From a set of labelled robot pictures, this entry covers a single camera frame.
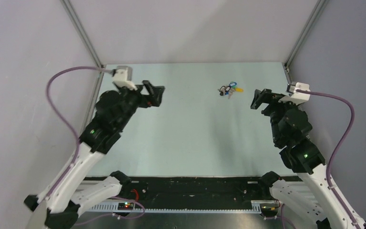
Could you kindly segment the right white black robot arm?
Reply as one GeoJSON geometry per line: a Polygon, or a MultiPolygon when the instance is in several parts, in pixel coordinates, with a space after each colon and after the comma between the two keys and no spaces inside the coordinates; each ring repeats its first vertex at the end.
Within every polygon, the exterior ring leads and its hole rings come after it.
{"type": "Polygon", "coordinates": [[[259,196],[277,199],[319,229],[366,229],[366,220],[352,208],[331,175],[333,160],[326,161],[308,137],[312,125],[299,106],[313,93],[293,86],[288,91],[289,95],[255,90],[251,108],[266,104],[262,114],[270,118],[273,143],[280,149],[283,164],[306,184],[315,200],[295,192],[273,171],[259,179],[259,196]]]}

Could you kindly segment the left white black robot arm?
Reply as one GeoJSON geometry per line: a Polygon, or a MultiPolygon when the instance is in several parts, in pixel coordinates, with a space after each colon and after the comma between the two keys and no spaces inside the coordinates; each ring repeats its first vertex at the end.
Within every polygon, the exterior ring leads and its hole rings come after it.
{"type": "Polygon", "coordinates": [[[96,103],[96,113],[80,136],[76,149],[55,179],[39,194],[28,195],[24,204],[32,212],[29,229],[70,229],[91,207],[108,198],[127,198],[131,179],[121,171],[96,185],[78,191],[92,167],[120,139],[138,108],[158,107],[164,86],[144,80],[140,85],[116,83],[116,90],[104,92],[96,103]]]}

